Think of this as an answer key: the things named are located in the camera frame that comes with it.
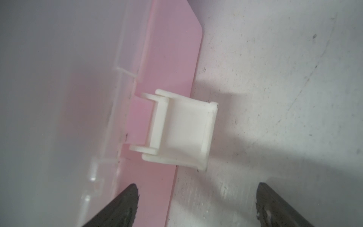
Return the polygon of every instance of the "scuff mark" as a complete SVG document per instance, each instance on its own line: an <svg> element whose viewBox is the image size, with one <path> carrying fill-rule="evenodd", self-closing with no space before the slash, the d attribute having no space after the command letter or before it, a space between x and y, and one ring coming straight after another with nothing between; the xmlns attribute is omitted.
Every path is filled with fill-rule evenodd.
<svg viewBox="0 0 363 227"><path fill-rule="evenodd" d="M306 80L306 82L305 82L304 86L301 88L300 92L297 94L297 96L295 97L294 101L291 103L291 105L290 105L290 106L289 106L289 108L287 109L287 111L286 111L286 115L287 115L287 113L290 111L291 107L295 104L296 100L298 99L298 97L300 96L300 94L302 93L302 91L304 90L304 88L306 87L306 85L308 84L308 82L310 81L310 77L314 74L314 72L315 72L316 68L318 67L318 65L319 65L319 63L320 63L320 61L321 61L321 59L322 59L322 58L324 57L324 55L326 54L326 50L328 49L328 46L329 46L329 44L330 44L330 39L331 39L331 37L332 37L332 35L333 35L333 32L334 32L334 29L335 29L335 25L336 25L336 22L337 22L337 17L338 17L338 13L336 13L336 14L335 14L335 17L334 17L334 18L331 18L332 20L334 20L334 23L333 23L333 27L332 27L331 32L330 32L329 39L328 39L328 41L326 42L325 49L324 49L323 53L320 55L319 60L318 60L318 62L317 62L317 63L316 63L316 65L315 65L315 68L314 68L314 69L312 70L312 72L310 73L310 75L309 75L309 77L307 78L307 80Z"/></svg>
<svg viewBox="0 0 363 227"><path fill-rule="evenodd" d="M269 131L267 131L265 134L263 134L261 137L259 137L258 139L256 139L255 141L252 142L251 145L246 147L246 150L250 149L253 145L255 145L258 141L260 141L262 138L265 137L265 135L267 135L269 133Z"/></svg>
<svg viewBox="0 0 363 227"><path fill-rule="evenodd" d="M208 97L208 101L207 102L209 102L209 100L211 99L212 89L213 89L213 86L211 87L211 90L209 91L209 97Z"/></svg>

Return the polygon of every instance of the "white surface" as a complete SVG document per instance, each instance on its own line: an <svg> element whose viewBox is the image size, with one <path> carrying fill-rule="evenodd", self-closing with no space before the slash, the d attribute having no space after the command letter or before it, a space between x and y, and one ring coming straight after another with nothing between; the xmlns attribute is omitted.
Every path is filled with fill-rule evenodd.
<svg viewBox="0 0 363 227"><path fill-rule="evenodd" d="M261 181L317 227L361 226L363 1L190 4L192 98L219 112L208 170L178 168L167 226L259 226Z"/></svg>
<svg viewBox="0 0 363 227"><path fill-rule="evenodd" d="M157 89L155 94L157 96L143 96L157 102L148 138L151 140L150 145L159 145L158 148L150 147L152 151L158 149L157 153L150 154L148 147L142 146L132 145L130 149L144 152L142 159L145 161L205 170L218 104L194 100L161 89Z"/></svg>
<svg viewBox="0 0 363 227"><path fill-rule="evenodd" d="M115 196L152 0L0 9L0 226L80 226Z"/></svg>

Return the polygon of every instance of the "translucent plastic container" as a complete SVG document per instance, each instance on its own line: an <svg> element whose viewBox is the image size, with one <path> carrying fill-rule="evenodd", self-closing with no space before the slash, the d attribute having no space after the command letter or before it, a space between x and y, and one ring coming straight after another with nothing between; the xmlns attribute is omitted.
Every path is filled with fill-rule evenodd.
<svg viewBox="0 0 363 227"><path fill-rule="evenodd" d="M2 6L1 226L81 226L114 198L151 5Z"/></svg>

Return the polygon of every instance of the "pink plastic panel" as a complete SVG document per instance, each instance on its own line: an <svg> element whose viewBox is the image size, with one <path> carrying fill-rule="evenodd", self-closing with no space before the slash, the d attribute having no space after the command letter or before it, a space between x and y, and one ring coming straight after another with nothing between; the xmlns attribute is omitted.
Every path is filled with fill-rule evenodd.
<svg viewBox="0 0 363 227"><path fill-rule="evenodd" d="M125 143L145 144L154 102L133 96L127 114Z"/></svg>
<svg viewBox="0 0 363 227"><path fill-rule="evenodd" d="M135 95L154 94L160 88L189 97L201 37L202 28L187 0L155 0L140 71L141 82L136 86ZM126 144L121 156L120 191L136 183L140 193L134 226L163 227L176 166L143 161L141 154L130 151Z"/></svg>

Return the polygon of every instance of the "dirty white floor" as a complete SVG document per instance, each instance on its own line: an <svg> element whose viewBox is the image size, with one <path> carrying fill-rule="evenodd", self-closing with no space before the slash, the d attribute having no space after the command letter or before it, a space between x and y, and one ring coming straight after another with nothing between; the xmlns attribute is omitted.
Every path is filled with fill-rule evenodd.
<svg viewBox="0 0 363 227"><path fill-rule="evenodd" d="M192 98L219 112L208 169L179 167L167 226L259 226L259 182L316 227L361 226L363 1L189 3L204 32Z"/></svg>

